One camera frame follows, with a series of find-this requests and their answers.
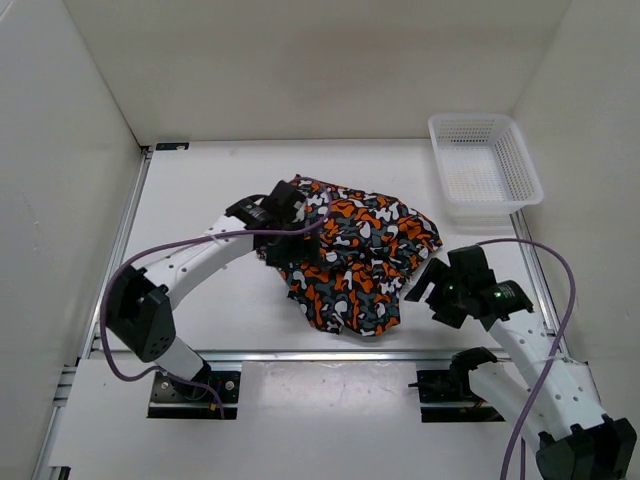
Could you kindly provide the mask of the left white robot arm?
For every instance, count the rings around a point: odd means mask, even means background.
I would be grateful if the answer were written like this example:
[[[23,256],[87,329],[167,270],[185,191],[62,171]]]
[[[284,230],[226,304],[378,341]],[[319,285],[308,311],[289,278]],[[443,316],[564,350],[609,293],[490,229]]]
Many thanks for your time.
[[[328,219],[330,192],[323,190],[319,199],[321,215],[309,222],[300,215],[308,197],[280,181],[269,195],[232,204],[202,236],[159,245],[126,260],[108,281],[99,314],[103,353],[114,375],[125,382],[140,378],[118,369],[110,334],[149,371],[164,374],[184,398],[215,398],[211,368],[177,335],[174,310],[209,277],[259,247],[289,253],[287,240],[303,240]]]

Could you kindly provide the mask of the orange camouflage shorts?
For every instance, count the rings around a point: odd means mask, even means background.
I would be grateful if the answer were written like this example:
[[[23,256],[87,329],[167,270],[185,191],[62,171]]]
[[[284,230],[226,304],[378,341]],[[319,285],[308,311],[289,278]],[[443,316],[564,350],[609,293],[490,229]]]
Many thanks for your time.
[[[320,260],[275,268],[309,324],[339,334],[348,329],[379,336],[400,324],[400,292],[442,245],[436,224],[396,197],[296,176],[308,197],[301,217],[321,215],[319,195],[331,194],[331,211],[317,230]]]

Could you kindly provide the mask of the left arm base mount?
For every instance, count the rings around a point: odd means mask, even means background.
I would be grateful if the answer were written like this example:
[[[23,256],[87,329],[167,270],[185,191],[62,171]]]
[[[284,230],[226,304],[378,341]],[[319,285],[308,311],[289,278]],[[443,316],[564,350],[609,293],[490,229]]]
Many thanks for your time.
[[[212,369],[207,380],[222,402],[222,409],[207,389],[175,382],[165,374],[154,376],[147,417],[150,419],[236,420],[238,415],[241,371]]]

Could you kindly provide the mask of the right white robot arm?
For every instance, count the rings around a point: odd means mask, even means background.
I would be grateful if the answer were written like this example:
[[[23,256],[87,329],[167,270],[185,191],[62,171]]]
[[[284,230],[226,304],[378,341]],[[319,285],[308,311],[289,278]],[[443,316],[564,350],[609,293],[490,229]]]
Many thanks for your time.
[[[638,439],[631,423],[613,419],[532,317],[533,302],[513,280],[497,280],[478,246],[432,259],[406,298],[424,300],[435,321],[458,329],[468,318],[508,354],[517,382],[485,347],[454,355],[449,387],[460,399],[486,401],[512,428],[500,476],[524,441],[544,479],[623,479]]]

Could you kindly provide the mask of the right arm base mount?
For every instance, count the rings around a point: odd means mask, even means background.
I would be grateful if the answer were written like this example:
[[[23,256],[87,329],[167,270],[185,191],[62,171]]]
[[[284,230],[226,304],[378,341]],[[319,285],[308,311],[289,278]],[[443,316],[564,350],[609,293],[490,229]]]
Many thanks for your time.
[[[418,370],[408,384],[418,392],[421,422],[425,424],[503,422],[491,405],[475,394],[462,393],[448,370]]]

